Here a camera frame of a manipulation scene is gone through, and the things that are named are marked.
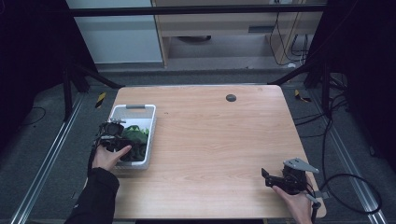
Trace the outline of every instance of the white cabinet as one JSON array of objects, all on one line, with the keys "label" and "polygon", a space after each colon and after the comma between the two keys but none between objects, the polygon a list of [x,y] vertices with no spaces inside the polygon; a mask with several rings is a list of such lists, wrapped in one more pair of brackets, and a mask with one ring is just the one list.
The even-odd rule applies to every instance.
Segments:
[{"label": "white cabinet", "polygon": [[[151,7],[150,0],[67,0],[70,8]],[[162,63],[153,16],[75,17],[93,61],[103,68]]]}]

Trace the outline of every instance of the black sleeve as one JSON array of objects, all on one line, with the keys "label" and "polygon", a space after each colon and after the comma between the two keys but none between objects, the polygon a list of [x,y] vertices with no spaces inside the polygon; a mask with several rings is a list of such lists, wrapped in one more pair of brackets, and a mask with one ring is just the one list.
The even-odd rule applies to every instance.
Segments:
[{"label": "black sleeve", "polygon": [[92,169],[87,185],[65,224],[111,224],[119,180],[102,168]]}]

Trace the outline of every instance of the table top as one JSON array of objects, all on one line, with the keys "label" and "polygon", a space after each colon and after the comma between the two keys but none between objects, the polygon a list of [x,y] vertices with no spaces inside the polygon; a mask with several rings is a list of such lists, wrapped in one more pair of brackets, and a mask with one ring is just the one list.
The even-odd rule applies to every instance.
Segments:
[{"label": "table top", "polygon": [[122,88],[114,105],[157,106],[149,168],[113,170],[115,218],[291,217],[261,173],[307,161],[278,86]]}]

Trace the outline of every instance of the hand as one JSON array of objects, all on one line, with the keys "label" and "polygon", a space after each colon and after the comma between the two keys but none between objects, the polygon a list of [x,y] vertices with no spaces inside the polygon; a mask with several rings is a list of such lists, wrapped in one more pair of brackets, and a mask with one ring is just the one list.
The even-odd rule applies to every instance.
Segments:
[{"label": "hand", "polygon": [[121,156],[125,155],[129,150],[131,150],[131,146],[124,147],[117,152],[110,152],[107,151],[102,145],[99,145],[99,147],[96,148],[96,154],[93,158],[92,168],[101,167],[107,171],[110,171],[117,164],[117,161],[121,158]]},{"label": "hand", "polygon": [[[309,177],[306,181],[312,186]],[[311,201],[306,197],[306,192],[300,192],[296,195],[289,195],[278,186],[273,186],[273,190],[285,201],[291,215],[297,224],[311,224]]]}]

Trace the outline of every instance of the black horizontal bar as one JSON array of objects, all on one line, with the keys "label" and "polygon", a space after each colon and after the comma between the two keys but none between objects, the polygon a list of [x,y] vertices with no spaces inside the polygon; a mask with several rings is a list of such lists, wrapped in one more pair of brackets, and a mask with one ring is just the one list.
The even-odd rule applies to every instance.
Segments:
[{"label": "black horizontal bar", "polygon": [[218,13],[259,13],[259,12],[313,12],[323,11],[326,4],[300,5],[242,5],[242,6],[194,6],[194,7],[117,7],[79,8],[47,11],[54,15],[73,17],[142,16],[174,14],[218,14]]}]

